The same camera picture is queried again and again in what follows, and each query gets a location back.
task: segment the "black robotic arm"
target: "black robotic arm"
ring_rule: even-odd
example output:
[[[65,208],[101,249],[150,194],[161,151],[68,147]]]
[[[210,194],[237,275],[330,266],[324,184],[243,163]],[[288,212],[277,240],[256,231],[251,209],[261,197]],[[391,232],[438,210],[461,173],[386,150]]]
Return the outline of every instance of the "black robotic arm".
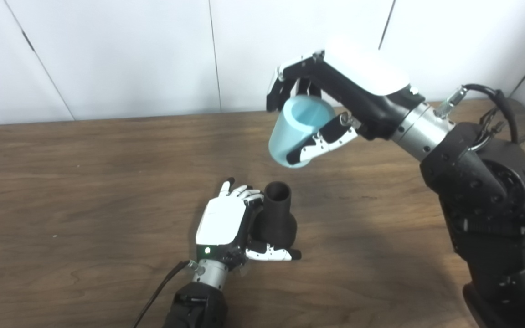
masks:
[[[464,85],[433,108],[377,54],[342,44],[280,66],[267,110],[281,110],[295,85],[297,94],[325,91],[350,112],[290,152],[288,162],[323,155],[357,135],[393,140],[421,162],[425,183],[439,195],[454,250],[471,272],[463,295],[479,326],[525,328],[525,152],[504,94]],[[479,124],[454,124],[448,114],[468,91],[487,94],[496,108]],[[489,128],[498,110],[510,141],[494,138],[502,124]]]

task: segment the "wooden table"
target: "wooden table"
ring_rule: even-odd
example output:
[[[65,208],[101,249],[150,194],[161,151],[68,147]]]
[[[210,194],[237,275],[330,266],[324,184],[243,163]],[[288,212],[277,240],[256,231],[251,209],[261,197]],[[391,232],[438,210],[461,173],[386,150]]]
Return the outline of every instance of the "wooden table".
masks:
[[[474,120],[486,101],[463,102]],[[525,131],[525,110],[517,108]],[[267,151],[276,114],[0,126],[0,328],[128,328],[194,257],[221,182],[293,189],[293,263],[229,277],[228,328],[476,327],[438,200],[392,142],[357,139],[301,169]],[[182,272],[141,326],[161,327]]]

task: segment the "cable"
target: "cable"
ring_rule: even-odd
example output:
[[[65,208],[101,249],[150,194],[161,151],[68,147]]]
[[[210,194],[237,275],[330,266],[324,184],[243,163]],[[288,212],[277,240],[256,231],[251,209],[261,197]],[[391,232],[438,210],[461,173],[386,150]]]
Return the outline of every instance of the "cable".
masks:
[[[147,302],[147,304],[145,304],[145,306],[143,307],[143,309],[141,310],[141,313],[139,313],[139,315],[137,316],[137,319],[135,320],[135,322],[133,323],[133,327],[132,328],[137,328],[137,326],[139,325],[139,323],[141,322],[141,319],[143,319],[143,316],[145,315],[145,313],[147,312],[147,310],[149,310],[149,307],[151,307],[151,305],[153,304],[153,302],[155,301],[155,299],[157,298],[157,296],[159,296],[159,293],[161,293],[163,287],[165,287],[165,284],[167,284],[167,282],[169,282],[169,280],[171,280],[173,278],[173,276],[175,276],[175,274],[177,274],[178,272],[180,272],[181,270],[183,270],[183,268],[185,268],[188,264],[190,263],[190,261],[181,261],[177,264],[177,266],[175,266],[166,276],[165,278],[163,279],[163,281],[161,282],[161,284],[159,284],[158,288],[156,289],[156,291],[154,292],[153,295],[151,295],[151,298],[149,299],[149,301]]]
[[[492,102],[494,102],[498,110],[504,114],[506,121],[508,121],[508,125],[510,126],[510,139],[513,143],[519,144],[516,116],[514,115],[508,100],[505,98],[504,92],[479,84],[466,84],[463,87],[467,90],[485,93]]]

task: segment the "black fingertip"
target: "black fingertip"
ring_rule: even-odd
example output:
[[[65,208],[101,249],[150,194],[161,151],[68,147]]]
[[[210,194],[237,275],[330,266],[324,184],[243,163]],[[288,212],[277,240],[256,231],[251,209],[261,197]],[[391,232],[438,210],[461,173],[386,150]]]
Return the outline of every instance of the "black fingertip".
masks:
[[[251,239],[248,242],[248,249],[250,249],[251,251],[256,251],[257,253],[264,254],[267,251],[267,243]]]
[[[287,249],[287,253],[291,255],[291,260],[293,261],[300,260],[302,257],[301,251],[298,249]]]
[[[287,154],[287,163],[291,165],[295,165],[299,162],[301,162],[301,150],[300,149],[296,149]]]

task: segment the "light blue plastic cup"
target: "light blue plastic cup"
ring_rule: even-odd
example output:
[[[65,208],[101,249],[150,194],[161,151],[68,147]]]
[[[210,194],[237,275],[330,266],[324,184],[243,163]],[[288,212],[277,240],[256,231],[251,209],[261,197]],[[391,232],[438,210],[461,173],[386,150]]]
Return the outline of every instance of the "light blue plastic cup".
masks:
[[[289,164],[287,154],[300,147],[308,137],[317,133],[333,118],[334,109],[325,100],[305,95],[289,98],[268,141],[271,157],[287,168],[301,168],[307,165],[308,160],[295,165]]]

